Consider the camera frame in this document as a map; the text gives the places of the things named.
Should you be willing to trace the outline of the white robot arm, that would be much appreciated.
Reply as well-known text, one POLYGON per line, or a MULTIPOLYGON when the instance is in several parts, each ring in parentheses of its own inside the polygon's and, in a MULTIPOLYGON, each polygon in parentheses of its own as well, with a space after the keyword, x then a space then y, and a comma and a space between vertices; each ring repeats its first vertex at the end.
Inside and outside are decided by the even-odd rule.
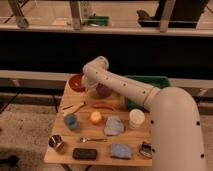
POLYGON ((83 83, 101 83, 150 112, 152 171, 208 171, 198 106, 178 87, 158 88, 108 71, 98 56, 83 66, 83 83))

